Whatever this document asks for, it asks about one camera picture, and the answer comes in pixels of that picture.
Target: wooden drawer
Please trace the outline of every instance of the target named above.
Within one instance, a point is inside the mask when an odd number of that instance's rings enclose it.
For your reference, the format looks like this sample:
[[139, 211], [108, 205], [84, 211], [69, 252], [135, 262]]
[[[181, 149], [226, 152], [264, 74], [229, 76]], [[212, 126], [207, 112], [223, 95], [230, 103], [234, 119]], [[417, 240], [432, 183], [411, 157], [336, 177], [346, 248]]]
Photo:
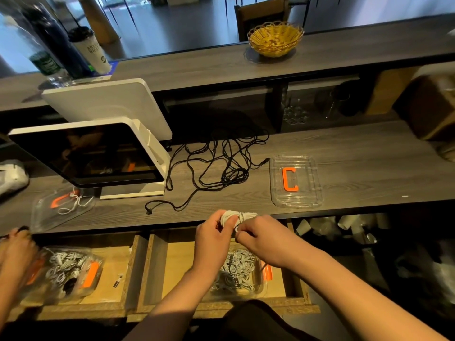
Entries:
[[[39, 302], [25, 298], [12, 310], [9, 321], [16, 320], [21, 314], [24, 314], [21, 318], [60, 320], [117, 318], [135, 311], [146, 258], [146, 238], [134, 233], [118, 233], [59, 237], [46, 243], [92, 248], [94, 254], [105, 260], [99, 283], [91, 295], [77, 301], [40, 306]], [[114, 288], [119, 275], [123, 277]]]
[[[139, 303], [128, 321], [140, 321], [179, 282], [193, 263], [196, 228], [157, 231], [150, 235]], [[320, 312], [311, 304], [306, 284], [286, 270], [272, 268], [273, 279], [260, 298], [279, 315]], [[223, 317], [230, 301], [200, 303], [194, 318]]]

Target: gray countertop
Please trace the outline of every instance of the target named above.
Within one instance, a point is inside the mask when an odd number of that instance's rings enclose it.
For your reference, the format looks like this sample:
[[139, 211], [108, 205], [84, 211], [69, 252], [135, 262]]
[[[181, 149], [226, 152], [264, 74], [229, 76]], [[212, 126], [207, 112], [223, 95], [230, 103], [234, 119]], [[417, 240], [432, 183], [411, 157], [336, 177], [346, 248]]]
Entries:
[[[269, 165], [250, 172], [249, 179], [220, 192], [198, 192], [181, 212], [167, 205], [146, 215], [144, 204], [152, 197], [98, 201], [89, 212], [50, 232], [197, 222], [216, 209], [271, 214], [277, 218], [299, 213], [344, 208], [455, 199], [455, 164], [441, 159], [425, 141], [418, 140], [404, 121], [310, 130], [270, 136], [265, 145], [250, 148], [252, 159], [280, 154], [309, 155], [317, 165], [322, 205], [280, 208], [272, 203]], [[176, 160], [185, 156], [178, 155]], [[196, 175], [205, 166], [194, 165]], [[218, 181], [221, 161], [209, 170], [206, 181]], [[194, 187], [185, 164], [176, 166], [175, 189], [157, 198], [183, 203]], [[33, 178], [28, 188], [0, 205], [0, 233], [30, 224], [33, 201], [62, 183], [59, 176]]]
[[[120, 62], [112, 79], [143, 78], [153, 92], [435, 57], [455, 54], [454, 28], [447, 14], [304, 35], [289, 57], [261, 63], [248, 44], [138, 58]], [[44, 81], [37, 73], [0, 80], [0, 111], [45, 105]]]

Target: tangled black cable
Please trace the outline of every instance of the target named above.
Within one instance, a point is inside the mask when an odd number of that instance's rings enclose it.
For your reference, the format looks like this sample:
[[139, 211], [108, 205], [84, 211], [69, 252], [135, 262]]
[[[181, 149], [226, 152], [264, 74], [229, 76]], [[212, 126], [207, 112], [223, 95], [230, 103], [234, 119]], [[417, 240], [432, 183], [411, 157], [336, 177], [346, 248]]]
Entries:
[[[194, 151], [190, 151], [188, 148], [188, 144], [183, 144], [177, 150], [174, 152], [171, 158], [170, 162], [170, 167], [169, 167], [169, 172], [168, 176], [166, 178], [166, 189], [171, 191], [174, 190], [174, 185], [171, 179], [171, 172], [173, 168], [181, 163], [186, 163], [187, 166], [190, 168], [191, 173], [192, 173], [192, 182], [194, 187], [196, 188], [188, 197], [188, 199], [181, 204], [180, 206], [175, 206], [171, 201], [167, 200], [152, 200], [148, 201], [145, 204], [145, 209], [147, 211], [147, 214], [152, 214], [152, 211], [158, 207], [159, 205], [162, 204], [168, 204], [171, 205], [174, 211], [180, 212], [184, 210], [188, 204], [190, 203], [191, 199], [193, 196], [198, 192], [198, 191], [220, 191], [223, 190], [224, 188], [232, 185], [232, 184], [240, 184], [243, 182], [246, 182], [246, 180], [249, 177], [249, 171], [251, 170], [256, 170], [260, 168], [262, 165], [264, 165], [266, 162], [270, 160], [270, 158], [264, 159], [260, 164], [254, 164], [251, 160], [251, 154], [249, 152], [249, 148], [253, 146], [254, 144], [265, 144], [266, 141], [269, 138], [269, 134], [267, 134], [267, 137], [262, 140], [259, 139], [257, 136], [251, 136], [251, 137], [245, 137], [241, 139], [227, 139], [222, 141], [222, 154], [219, 155], [218, 157], [216, 156], [217, 153], [217, 148], [218, 148], [218, 140], [212, 139], [212, 141], [206, 142], [201, 148], [196, 149]], [[238, 147], [238, 150], [236, 152], [232, 151], [232, 147], [234, 144], [231, 144], [231, 141], [235, 142], [235, 144]], [[210, 143], [213, 142], [213, 149], [210, 148]], [[188, 153], [188, 157], [185, 160], [179, 160], [175, 163], [173, 163], [175, 156], [180, 153], [183, 149]], [[212, 155], [212, 158], [209, 160], [203, 159], [203, 158], [191, 158], [193, 155], [198, 155], [198, 154], [203, 154], [205, 152], [209, 151], [210, 154]], [[246, 162], [246, 168], [242, 167], [240, 163], [235, 159], [235, 156], [237, 154], [240, 154], [242, 158]], [[226, 168], [224, 169], [223, 173], [221, 174], [221, 181], [219, 182], [210, 182], [206, 183], [202, 181], [202, 178], [204, 177], [205, 173], [208, 171], [208, 169], [212, 166], [212, 164], [216, 160], [224, 160], [226, 162]], [[197, 184], [196, 179], [195, 179], [195, 172], [193, 167], [190, 165], [191, 161], [202, 161], [203, 163], [208, 163], [208, 166], [202, 172], [202, 174], [198, 178], [198, 183]], [[148, 205], [153, 202], [158, 202], [155, 206], [149, 208]]]

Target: wicker basket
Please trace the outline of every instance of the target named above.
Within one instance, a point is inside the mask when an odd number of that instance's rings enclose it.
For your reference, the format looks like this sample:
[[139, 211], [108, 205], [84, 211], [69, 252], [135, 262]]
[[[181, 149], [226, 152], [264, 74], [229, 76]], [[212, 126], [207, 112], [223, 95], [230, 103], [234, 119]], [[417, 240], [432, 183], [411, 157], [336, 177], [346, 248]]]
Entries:
[[288, 22], [266, 22], [248, 33], [250, 46], [267, 57], [280, 57], [294, 49], [304, 31]]

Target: clear plastic tray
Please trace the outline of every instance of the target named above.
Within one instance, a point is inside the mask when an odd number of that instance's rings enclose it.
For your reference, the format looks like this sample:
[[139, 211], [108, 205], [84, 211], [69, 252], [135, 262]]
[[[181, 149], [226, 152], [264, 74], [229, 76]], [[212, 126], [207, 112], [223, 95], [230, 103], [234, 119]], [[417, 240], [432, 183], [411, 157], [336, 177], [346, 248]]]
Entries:
[[[246, 251], [247, 248], [244, 246], [236, 243], [235, 241], [231, 241], [229, 246], [229, 252], [234, 252], [238, 249], [244, 249]], [[226, 290], [226, 289], [213, 289], [211, 288], [209, 292], [204, 296], [202, 299], [203, 302], [211, 302], [211, 301], [232, 301], [232, 300], [248, 300], [248, 299], [255, 299], [261, 298], [267, 292], [267, 282], [264, 281], [263, 275], [261, 273], [261, 261], [258, 257], [253, 255], [254, 257], [254, 270], [250, 273], [248, 282], [253, 286], [254, 290], [249, 291], [248, 289], [235, 289], [235, 292]]]
[[315, 208], [323, 200], [316, 164], [308, 156], [272, 158], [270, 190], [272, 201], [278, 207]]
[[[76, 203], [77, 198], [73, 196], [74, 194], [83, 196], [79, 203]], [[99, 198], [95, 197], [95, 189], [79, 189], [69, 183], [65, 184], [62, 188], [35, 200], [31, 212], [30, 232], [45, 232], [76, 218], [91, 210], [97, 200]]]
[[46, 305], [90, 295], [98, 285], [104, 259], [89, 248], [46, 246], [31, 265], [21, 305]]

